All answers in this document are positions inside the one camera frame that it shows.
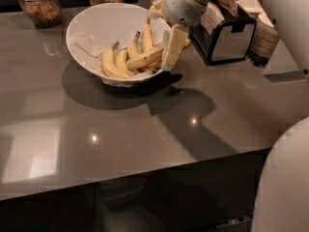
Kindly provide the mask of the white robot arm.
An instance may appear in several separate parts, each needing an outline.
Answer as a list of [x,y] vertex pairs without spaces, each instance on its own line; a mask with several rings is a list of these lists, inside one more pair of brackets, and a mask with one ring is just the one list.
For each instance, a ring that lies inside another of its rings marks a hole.
[[[295,72],[276,63],[267,74],[275,84],[309,82],[309,0],[258,0],[294,59]],[[210,0],[156,0],[148,17],[192,26]],[[264,164],[251,232],[309,232],[309,118],[278,138]]]

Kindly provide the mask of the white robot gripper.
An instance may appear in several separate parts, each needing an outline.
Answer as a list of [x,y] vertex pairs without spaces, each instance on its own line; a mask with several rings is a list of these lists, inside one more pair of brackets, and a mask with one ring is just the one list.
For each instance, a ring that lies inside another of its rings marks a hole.
[[206,4],[207,0],[156,0],[148,9],[147,18],[164,16],[168,22],[174,24],[170,31],[163,34],[161,68],[164,71],[171,71],[182,51],[190,45],[189,28],[185,26],[198,23]]

